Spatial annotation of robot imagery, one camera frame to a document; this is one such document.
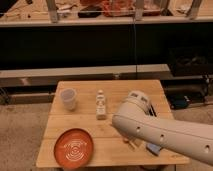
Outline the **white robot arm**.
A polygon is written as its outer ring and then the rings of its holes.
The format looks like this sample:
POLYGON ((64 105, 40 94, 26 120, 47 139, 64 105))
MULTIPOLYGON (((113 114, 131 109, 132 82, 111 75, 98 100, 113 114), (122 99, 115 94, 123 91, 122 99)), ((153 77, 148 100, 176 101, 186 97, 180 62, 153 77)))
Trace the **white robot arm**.
POLYGON ((142 139, 213 166, 213 125, 149 115, 150 98, 131 91, 112 117, 113 127, 127 137, 142 139))

